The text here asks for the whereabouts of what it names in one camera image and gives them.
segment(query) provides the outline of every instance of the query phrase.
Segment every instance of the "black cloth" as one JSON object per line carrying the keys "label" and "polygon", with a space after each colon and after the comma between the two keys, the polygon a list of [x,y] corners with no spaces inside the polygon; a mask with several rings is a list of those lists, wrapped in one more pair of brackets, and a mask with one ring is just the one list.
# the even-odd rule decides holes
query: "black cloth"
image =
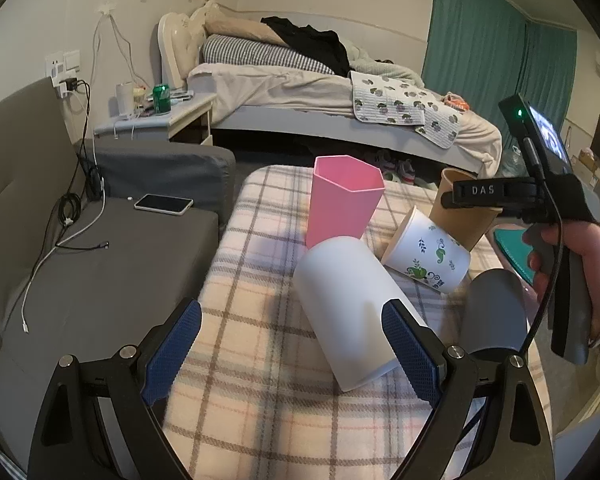
{"label": "black cloth", "polygon": [[262,18],[273,31],[292,49],[304,56],[324,63],[336,75],[347,77],[351,70],[347,50],[339,42],[337,32],[333,30],[315,30],[310,25],[296,27],[286,18],[269,16]]}

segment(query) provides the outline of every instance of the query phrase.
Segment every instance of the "white container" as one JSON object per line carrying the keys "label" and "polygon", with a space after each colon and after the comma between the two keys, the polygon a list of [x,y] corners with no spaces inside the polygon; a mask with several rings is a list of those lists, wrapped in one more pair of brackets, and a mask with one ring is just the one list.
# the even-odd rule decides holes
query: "white container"
{"label": "white container", "polygon": [[466,276],[470,253],[413,206],[393,235],[382,264],[450,294]]}
{"label": "white container", "polygon": [[426,323],[400,287],[357,238],[324,240],[295,268],[293,286],[342,391],[399,365],[382,331],[382,307],[400,300]]}
{"label": "white container", "polygon": [[116,85],[116,99],[118,100],[118,113],[120,117],[131,118],[136,111],[134,102],[134,84],[122,83]]}

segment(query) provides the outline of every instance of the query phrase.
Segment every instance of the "table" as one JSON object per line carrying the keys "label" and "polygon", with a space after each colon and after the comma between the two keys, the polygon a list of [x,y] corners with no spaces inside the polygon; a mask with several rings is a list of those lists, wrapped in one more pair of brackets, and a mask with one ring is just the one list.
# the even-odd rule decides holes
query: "table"
{"label": "table", "polygon": [[129,120],[113,118],[97,126],[94,134],[131,139],[169,140],[184,127],[206,114],[207,137],[202,144],[208,144],[211,142],[211,110],[215,97],[214,93],[196,93],[192,100],[173,105],[168,114]]}
{"label": "table", "polygon": [[[385,184],[363,237],[378,257],[411,205],[429,213],[435,198],[430,190]],[[291,284],[307,250],[310,190],[310,168],[269,166],[251,174],[211,264],[199,298],[202,329],[173,384],[163,425],[194,479],[388,479],[429,416],[401,368],[339,391]],[[468,278],[449,296],[393,276],[450,344],[458,339],[467,283],[493,267],[499,260],[482,238]],[[534,345],[529,367],[550,431]],[[472,435],[449,475],[460,473]]]}

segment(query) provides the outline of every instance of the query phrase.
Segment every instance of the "floor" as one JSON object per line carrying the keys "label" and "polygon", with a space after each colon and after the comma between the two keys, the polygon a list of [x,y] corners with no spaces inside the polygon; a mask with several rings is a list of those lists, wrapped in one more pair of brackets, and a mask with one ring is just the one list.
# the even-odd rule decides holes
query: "floor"
{"label": "floor", "polygon": [[[215,130],[213,143],[235,153],[234,200],[237,199],[244,180],[259,168],[271,164],[311,168],[315,157],[319,155],[347,154],[363,159],[365,152],[369,151],[369,146],[353,142],[268,132],[254,134],[239,130]],[[439,184],[442,165],[419,157],[410,159],[416,176],[426,182]],[[550,350],[550,331],[546,320],[538,330],[536,342],[547,378],[553,428],[557,433],[569,424],[598,387],[599,383],[595,377],[596,359],[592,356],[587,365],[576,367],[555,355]]]}

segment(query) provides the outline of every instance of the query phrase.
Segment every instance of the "blue textured pad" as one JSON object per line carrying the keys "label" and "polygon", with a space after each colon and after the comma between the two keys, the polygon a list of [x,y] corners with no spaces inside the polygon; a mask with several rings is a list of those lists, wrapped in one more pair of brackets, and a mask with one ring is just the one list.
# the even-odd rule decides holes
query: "blue textured pad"
{"label": "blue textured pad", "polygon": [[535,272],[526,264],[532,247],[522,241],[523,233],[523,229],[495,229],[493,238],[515,272],[532,285]]}
{"label": "blue textured pad", "polygon": [[171,384],[186,359],[193,341],[202,326],[202,309],[197,301],[186,307],[171,332],[162,341],[146,367],[142,399],[148,406],[169,395]]}
{"label": "blue textured pad", "polygon": [[435,408],[442,396],[438,368],[390,303],[382,308],[382,330],[417,398],[427,400]]}

